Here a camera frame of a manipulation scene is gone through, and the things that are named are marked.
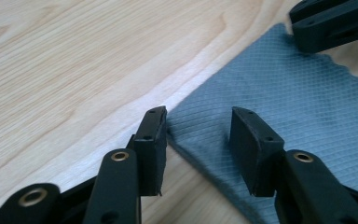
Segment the gray-blue cloth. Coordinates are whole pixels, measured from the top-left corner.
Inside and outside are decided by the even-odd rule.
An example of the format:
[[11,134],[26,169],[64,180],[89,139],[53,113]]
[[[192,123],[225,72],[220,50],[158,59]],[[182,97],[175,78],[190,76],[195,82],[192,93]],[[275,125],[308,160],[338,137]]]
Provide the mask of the gray-blue cloth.
[[229,153],[234,105],[254,110],[284,139],[286,150],[314,153],[342,184],[358,190],[358,77],[328,56],[300,53],[283,24],[192,92],[167,119],[174,149],[246,217],[278,223],[274,199],[249,195]]

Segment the cloth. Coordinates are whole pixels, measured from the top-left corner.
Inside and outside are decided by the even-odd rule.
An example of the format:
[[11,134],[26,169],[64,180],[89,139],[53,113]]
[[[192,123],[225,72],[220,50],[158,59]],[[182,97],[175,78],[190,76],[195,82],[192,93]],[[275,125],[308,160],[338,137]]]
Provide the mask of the cloth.
[[358,77],[329,56],[299,52],[272,27],[168,114],[168,137],[253,223],[278,223],[273,198],[249,194],[228,150],[232,106],[256,112],[285,141],[320,157],[358,190]]

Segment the blue towel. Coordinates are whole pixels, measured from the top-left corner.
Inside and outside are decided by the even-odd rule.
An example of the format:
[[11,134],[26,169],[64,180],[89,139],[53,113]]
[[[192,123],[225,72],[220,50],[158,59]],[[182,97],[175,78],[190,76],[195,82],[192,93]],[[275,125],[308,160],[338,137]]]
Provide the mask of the blue towel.
[[249,195],[228,150],[231,107],[254,110],[285,141],[320,157],[358,190],[358,77],[326,55],[299,52],[271,28],[168,114],[175,150],[253,223],[278,223],[272,198]]

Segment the towel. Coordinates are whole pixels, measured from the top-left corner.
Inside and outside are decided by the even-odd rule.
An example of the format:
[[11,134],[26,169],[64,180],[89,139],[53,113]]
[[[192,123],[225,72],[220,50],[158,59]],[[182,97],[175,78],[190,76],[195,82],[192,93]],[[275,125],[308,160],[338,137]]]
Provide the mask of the towel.
[[249,194],[228,149],[231,108],[256,112],[285,141],[320,157],[358,190],[358,77],[304,54],[283,24],[267,31],[167,117],[173,148],[253,223],[279,223],[273,198]]

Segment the table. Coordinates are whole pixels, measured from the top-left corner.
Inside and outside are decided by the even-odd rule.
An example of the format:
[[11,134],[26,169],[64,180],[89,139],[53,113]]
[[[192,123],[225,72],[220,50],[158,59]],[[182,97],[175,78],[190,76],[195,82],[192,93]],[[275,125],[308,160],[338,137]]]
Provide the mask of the table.
[[[126,146],[149,108],[172,110],[287,21],[294,0],[0,0],[0,205],[50,182],[65,191]],[[358,41],[330,49],[358,76]],[[247,223],[171,147],[144,223]]]

